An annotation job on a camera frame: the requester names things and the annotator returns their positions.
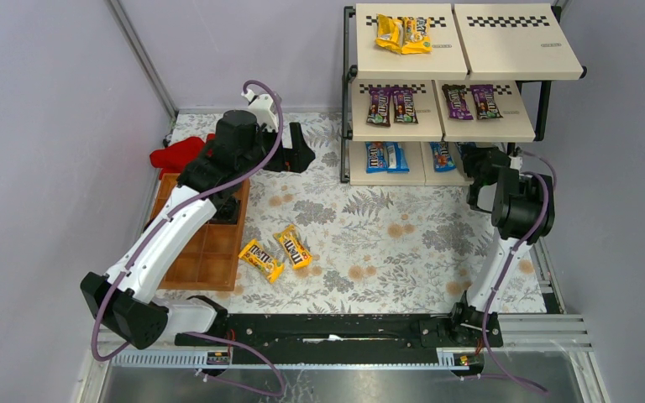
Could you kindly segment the blue M&M candy bag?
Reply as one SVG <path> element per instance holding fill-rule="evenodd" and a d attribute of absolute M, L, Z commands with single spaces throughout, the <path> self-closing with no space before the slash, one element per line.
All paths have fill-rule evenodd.
<path fill-rule="evenodd" d="M 455 145 L 462 160 L 470 153 L 473 153 L 477 148 L 475 142 L 457 142 Z"/>

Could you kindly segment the purple candy bag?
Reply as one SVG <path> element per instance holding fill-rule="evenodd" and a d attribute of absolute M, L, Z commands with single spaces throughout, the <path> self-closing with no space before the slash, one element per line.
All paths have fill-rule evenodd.
<path fill-rule="evenodd" d="M 494 87 L 491 84 L 476 84 L 469 87 L 474 98 L 476 115 L 479 120 L 503 118 L 498 108 Z"/>
<path fill-rule="evenodd" d="M 469 121 L 473 119 L 465 100 L 465 85 L 442 85 L 442 93 L 448 107 L 448 115 L 451 119 Z"/>

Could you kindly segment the blue white candy bag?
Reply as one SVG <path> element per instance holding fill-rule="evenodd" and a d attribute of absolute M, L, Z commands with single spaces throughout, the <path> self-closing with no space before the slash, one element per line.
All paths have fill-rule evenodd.
<path fill-rule="evenodd" d="M 387 172 L 391 174 L 406 174 L 410 172 L 406 161 L 405 151 L 397 142 L 385 142 Z"/>

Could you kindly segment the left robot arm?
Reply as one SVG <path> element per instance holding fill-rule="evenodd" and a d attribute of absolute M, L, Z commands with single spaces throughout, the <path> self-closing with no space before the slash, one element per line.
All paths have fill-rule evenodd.
<path fill-rule="evenodd" d="M 124 348 L 145 349 L 161 338 L 211 332 L 225 309 L 203 297 L 162 299 L 156 291 L 170 267 L 252 173 L 303 172 L 314 160 L 302 125 L 289 125 L 291 147 L 277 129 L 247 111 L 226 112 L 200 142 L 169 198 L 130 250 L 104 274 L 89 272 L 81 292 L 95 320 L 91 351 L 107 361 Z"/>

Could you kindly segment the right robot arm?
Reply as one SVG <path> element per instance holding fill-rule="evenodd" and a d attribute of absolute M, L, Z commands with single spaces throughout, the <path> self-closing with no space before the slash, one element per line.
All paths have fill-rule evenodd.
<path fill-rule="evenodd" d="M 551 175 L 523 172 L 518 150 L 508 155 L 495 145 L 456 146 L 464 173 L 473 180 L 467 202 L 490 214 L 494 232 L 481 271 L 454 304 L 449 330 L 457 338 L 482 338 L 493 332 L 509 274 L 552 229 L 554 183 Z"/>

